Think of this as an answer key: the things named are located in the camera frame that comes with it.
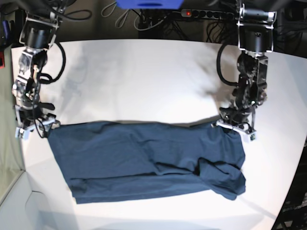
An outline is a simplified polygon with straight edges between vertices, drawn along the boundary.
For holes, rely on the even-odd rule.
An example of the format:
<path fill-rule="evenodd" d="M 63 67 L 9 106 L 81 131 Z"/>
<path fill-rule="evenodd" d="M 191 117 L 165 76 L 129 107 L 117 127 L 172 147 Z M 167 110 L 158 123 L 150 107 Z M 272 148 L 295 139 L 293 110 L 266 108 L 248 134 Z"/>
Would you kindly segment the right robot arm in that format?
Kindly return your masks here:
<path fill-rule="evenodd" d="M 27 139 L 32 131 L 47 138 L 53 125 L 59 121 L 51 113 L 55 106 L 40 101 L 43 84 L 58 80 L 42 72 L 47 63 L 47 51 L 56 40 L 63 14 L 72 0 L 18 0 L 16 4 L 25 10 L 26 18 L 19 42 L 25 46 L 18 62 L 18 72 L 12 86 L 16 99 L 17 128 L 15 136 Z"/>

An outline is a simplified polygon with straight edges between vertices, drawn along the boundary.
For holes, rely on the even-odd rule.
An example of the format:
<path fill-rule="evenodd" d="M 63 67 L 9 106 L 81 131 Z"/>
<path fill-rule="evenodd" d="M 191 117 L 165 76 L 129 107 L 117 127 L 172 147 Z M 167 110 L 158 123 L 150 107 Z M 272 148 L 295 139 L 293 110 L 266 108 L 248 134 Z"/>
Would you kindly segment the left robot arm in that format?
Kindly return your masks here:
<path fill-rule="evenodd" d="M 235 131 L 247 137 L 256 138 L 255 112 L 267 100 L 266 53 L 273 51 L 273 29 L 277 13 L 264 11 L 249 0 L 236 1 L 238 48 L 241 54 L 237 60 L 239 77 L 237 82 L 226 80 L 221 72 L 221 56 L 227 43 L 220 47 L 216 67 L 222 83 L 232 86 L 233 100 L 228 108 L 221 107 L 220 120 L 215 126 Z"/>

